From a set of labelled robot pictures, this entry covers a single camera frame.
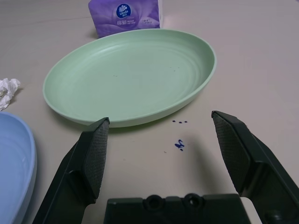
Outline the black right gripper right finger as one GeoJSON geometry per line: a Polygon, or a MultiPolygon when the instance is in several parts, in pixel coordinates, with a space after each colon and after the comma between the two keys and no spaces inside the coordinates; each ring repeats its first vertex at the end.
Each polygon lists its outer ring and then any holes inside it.
{"type": "Polygon", "coordinates": [[[237,117],[212,111],[222,158],[240,197],[263,224],[299,222],[299,188],[276,158],[237,117]]]}

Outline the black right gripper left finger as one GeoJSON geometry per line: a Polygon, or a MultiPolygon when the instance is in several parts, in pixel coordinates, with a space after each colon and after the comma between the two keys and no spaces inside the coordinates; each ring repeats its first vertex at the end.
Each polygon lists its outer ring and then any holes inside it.
{"type": "Polygon", "coordinates": [[[96,203],[102,184],[109,132],[109,119],[87,127],[61,161],[35,224],[79,224],[85,209],[96,203]]]}

